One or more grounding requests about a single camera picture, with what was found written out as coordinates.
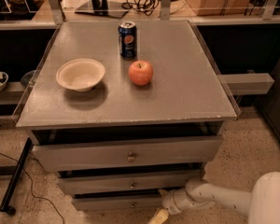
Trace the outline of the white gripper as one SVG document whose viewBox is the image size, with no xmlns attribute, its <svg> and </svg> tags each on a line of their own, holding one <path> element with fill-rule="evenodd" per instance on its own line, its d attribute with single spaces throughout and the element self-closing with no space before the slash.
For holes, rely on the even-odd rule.
<svg viewBox="0 0 280 224">
<path fill-rule="evenodd" d="M 185 189 L 158 189 L 162 207 L 156 210 L 147 224 L 163 224 L 170 215 L 177 215 L 189 208 L 190 199 Z"/>
</svg>

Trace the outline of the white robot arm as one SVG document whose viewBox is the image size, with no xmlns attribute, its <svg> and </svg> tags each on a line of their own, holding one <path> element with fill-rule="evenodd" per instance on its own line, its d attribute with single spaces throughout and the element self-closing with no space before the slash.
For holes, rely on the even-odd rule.
<svg viewBox="0 0 280 224">
<path fill-rule="evenodd" d="M 148 224 L 163 224 L 170 215 L 218 203 L 247 217 L 248 224 L 280 224 L 280 172 L 262 175 L 251 192 L 191 179 L 182 189 L 161 190 L 162 208 Z"/>
</svg>

